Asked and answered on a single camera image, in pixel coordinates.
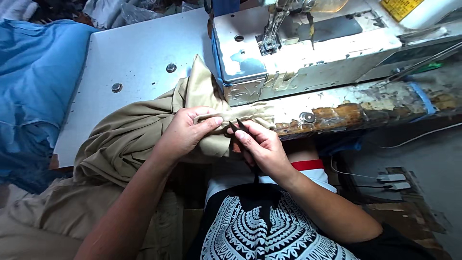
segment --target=thread snips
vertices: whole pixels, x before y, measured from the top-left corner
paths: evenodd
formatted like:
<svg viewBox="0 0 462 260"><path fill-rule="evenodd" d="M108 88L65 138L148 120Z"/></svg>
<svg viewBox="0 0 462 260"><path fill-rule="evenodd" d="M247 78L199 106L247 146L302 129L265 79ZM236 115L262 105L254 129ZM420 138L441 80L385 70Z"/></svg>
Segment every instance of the thread snips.
<svg viewBox="0 0 462 260"><path fill-rule="evenodd" d="M236 133L237 130L242 130L244 131L245 133L247 133L248 135L250 135L250 137L252 137L253 139L255 139L255 136L253 134L250 133L249 129L247 128L247 126L245 126L238 118L236 118L236 121L237 121L237 124L239 127L235 126L233 123L231 123L231 121L229 122L229 125L232 129L232 131L234 133ZM236 139L236 142L237 142L237 145L239 146L239 149L241 150L241 153L243 153L245 150L247 150L244 145L239 141L239 139L235 138ZM258 165L256 164L256 161L254 160L255 162L255 166L251 166L248 162L247 165L249 166L250 170L252 171L252 173L255 175L254 177L254 183L258 183L258 176L259 174L262 172L260 167L258 167Z"/></svg>

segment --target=fingernail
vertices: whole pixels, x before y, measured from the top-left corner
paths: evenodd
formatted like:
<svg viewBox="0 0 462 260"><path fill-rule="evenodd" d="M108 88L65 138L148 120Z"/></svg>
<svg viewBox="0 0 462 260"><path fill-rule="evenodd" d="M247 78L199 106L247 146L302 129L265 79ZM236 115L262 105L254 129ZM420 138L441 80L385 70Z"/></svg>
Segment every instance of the fingernail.
<svg viewBox="0 0 462 260"><path fill-rule="evenodd" d="M241 130L237 130L234 135L238 138L238 139L241 139L244 137L244 132L242 132Z"/></svg>
<svg viewBox="0 0 462 260"><path fill-rule="evenodd" d="M223 118L222 118L222 117L216 117L216 118L215 118L215 123L221 124L222 122L223 122Z"/></svg>

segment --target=fabric pile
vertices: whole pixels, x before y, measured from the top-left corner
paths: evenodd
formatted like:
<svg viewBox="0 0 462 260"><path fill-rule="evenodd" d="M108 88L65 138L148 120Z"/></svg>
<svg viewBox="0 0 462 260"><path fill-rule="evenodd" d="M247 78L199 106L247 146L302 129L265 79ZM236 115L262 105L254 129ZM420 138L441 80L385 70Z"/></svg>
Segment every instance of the fabric pile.
<svg viewBox="0 0 462 260"><path fill-rule="evenodd" d="M17 201L0 215L0 259L72 259L148 157L175 112L199 105L218 112L199 116L195 122L215 116L224 121L183 158L186 162L211 163L229 157L230 138L224 132L236 118L275 127L273 107L265 103L231 109L212 73L196 55L190 76L179 80L174 89L155 100L129 104L94 128L77 154L73 179L56 181L42 194ZM174 193L164 193L137 259L181 258L181 226L181 203Z"/></svg>
<svg viewBox="0 0 462 260"><path fill-rule="evenodd" d="M97 29L0 20L0 183L41 193L69 100Z"/></svg>
<svg viewBox="0 0 462 260"><path fill-rule="evenodd" d="M0 0L0 20L29 21L37 8L32 0Z"/></svg>

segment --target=beige fabric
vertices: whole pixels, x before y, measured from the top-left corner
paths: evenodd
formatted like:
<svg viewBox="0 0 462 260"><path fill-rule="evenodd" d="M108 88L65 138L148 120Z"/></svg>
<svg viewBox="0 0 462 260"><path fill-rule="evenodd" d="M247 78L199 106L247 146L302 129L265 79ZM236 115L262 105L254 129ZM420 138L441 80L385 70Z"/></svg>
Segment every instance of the beige fabric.
<svg viewBox="0 0 462 260"><path fill-rule="evenodd" d="M201 122L222 116L222 126L203 138L183 161L212 162L213 158L229 156L230 139L224 136L228 121L252 119L273 129L272 106L255 103L245 109L231 109L223 99L219 87L204 62L196 55L191 75L179 80L175 89L154 100L127 105L104 118L80 147L74 169L74 180L87 176L109 180L125 186L149 156L180 108L206 105L219 111L195 119Z"/></svg>
<svg viewBox="0 0 462 260"><path fill-rule="evenodd" d="M73 259L83 239L123 188L56 181L42 194L16 201L0 215L0 259ZM174 193L162 195L137 259L180 259L182 212Z"/></svg>

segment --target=blue cloth pile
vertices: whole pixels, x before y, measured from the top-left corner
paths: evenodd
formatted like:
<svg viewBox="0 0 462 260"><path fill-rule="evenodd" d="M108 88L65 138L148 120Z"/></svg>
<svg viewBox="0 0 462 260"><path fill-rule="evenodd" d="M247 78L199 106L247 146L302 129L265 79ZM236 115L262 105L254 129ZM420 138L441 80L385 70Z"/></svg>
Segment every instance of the blue cloth pile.
<svg viewBox="0 0 462 260"><path fill-rule="evenodd" d="M0 20L0 183L38 193L56 178L45 171L96 31Z"/></svg>

